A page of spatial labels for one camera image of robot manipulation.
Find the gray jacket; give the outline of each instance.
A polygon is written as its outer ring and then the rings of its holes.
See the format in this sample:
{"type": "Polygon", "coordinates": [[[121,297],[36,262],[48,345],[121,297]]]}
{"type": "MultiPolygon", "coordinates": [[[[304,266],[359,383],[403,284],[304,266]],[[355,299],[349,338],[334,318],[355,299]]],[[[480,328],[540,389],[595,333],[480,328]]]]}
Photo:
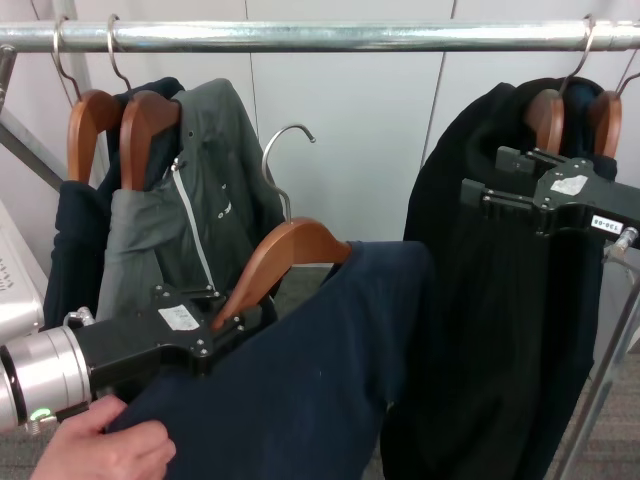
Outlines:
{"type": "Polygon", "coordinates": [[[177,168],[150,192],[115,192],[98,320],[144,308],[157,284],[232,290],[260,241],[284,221],[231,83],[214,80],[173,99],[182,106],[177,168]]]}

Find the finger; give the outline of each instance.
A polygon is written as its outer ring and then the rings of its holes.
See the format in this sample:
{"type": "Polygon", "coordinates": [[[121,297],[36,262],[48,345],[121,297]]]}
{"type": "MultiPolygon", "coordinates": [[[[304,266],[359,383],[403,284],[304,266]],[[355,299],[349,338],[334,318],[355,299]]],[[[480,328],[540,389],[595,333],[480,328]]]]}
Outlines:
{"type": "Polygon", "coordinates": [[[97,434],[113,422],[125,408],[127,408],[126,403],[113,395],[108,395],[93,402],[86,412],[62,422],[61,428],[64,427],[65,430],[75,433],[97,434]]]}
{"type": "Polygon", "coordinates": [[[102,441],[106,449],[112,449],[127,457],[139,457],[157,450],[168,439],[169,434],[164,425],[152,420],[105,435],[102,441]]]}
{"type": "Polygon", "coordinates": [[[164,467],[152,472],[149,476],[141,477],[140,480],[164,480],[166,476],[167,466],[165,465],[164,467]]]}
{"type": "Polygon", "coordinates": [[[135,480],[163,479],[167,470],[167,463],[171,461],[175,454],[176,447],[171,440],[168,440],[161,448],[139,457],[136,460],[131,477],[135,480]]]}

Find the human hand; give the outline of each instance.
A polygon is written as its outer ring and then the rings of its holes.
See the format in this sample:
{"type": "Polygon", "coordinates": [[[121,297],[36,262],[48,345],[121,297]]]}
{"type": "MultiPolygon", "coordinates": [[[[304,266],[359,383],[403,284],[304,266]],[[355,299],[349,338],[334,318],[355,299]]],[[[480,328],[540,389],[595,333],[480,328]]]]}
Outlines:
{"type": "Polygon", "coordinates": [[[31,480],[162,480],[176,447],[160,422],[101,433],[126,406],[107,396],[62,422],[31,480]]]}

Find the clothing rack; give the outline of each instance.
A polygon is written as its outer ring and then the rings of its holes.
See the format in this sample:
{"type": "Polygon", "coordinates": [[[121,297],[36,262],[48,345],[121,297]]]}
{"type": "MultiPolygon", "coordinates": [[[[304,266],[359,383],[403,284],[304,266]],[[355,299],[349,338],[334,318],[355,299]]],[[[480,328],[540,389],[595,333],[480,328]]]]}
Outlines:
{"type": "MultiPolygon", "coordinates": [[[[588,20],[546,22],[126,22],[113,28],[121,52],[498,52],[581,51],[588,20]]],[[[0,23],[0,108],[17,53],[53,52],[56,22],[0,23]]],[[[60,25],[61,52],[107,52],[107,22],[66,21],[60,25]]],[[[598,20],[591,51],[640,48],[640,22],[598,20]]],[[[31,170],[59,189],[60,165],[21,125],[0,117],[0,143],[31,170]]],[[[569,479],[595,425],[640,313],[640,286],[620,316],[587,405],[567,445],[556,479],[569,479]]]]}
{"type": "MultiPolygon", "coordinates": [[[[589,21],[125,22],[123,52],[489,52],[584,50],[589,21]]],[[[0,45],[51,52],[55,22],[0,23],[0,45]]],[[[107,22],[67,21],[63,52],[106,52],[107,22]]],[[[640,22],[595,22],[591,51],[640,47],[640,22]]]]}

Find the zipper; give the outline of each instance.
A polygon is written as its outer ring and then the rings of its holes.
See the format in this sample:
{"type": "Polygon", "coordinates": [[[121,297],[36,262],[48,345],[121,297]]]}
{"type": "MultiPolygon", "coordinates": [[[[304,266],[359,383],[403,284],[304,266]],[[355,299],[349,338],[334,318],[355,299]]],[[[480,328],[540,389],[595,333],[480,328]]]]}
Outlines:
{"type": "Polygon", "coordinates": [[[209,285],[211,285],[211,288],[215,292],[216,287],[213,284],[213,278],[211,277],[211,270],[209,270],[207,257],[204,256],[204,250],[202,249],[202,243],[200,242],[200,235],[198,234],[198,226],[196,225],[196,218],[193,216],[193,208],[191,208],[191,202],[189,201],[187,191],[184,189],[184,183],[182,183],[182,177],[180,176],[180,167],[182,166],[184,165],[180,165],[180,160],[178,160],[178,158],[175,158],[173,160],[173,165],[171,165],[173,179],[176,182],[176,187],[178,187],[178,194],[182,199],[184,209],[187,211],[187,217],[189,218],[189,224],[191,225],[191,233],[193,234],[193,241],[196,244],[196,251],[198,252],[198,257],[200,258],[202,269],[204,270],[204,274],[207,277],[207,282],[209,282],[209,285]]]}

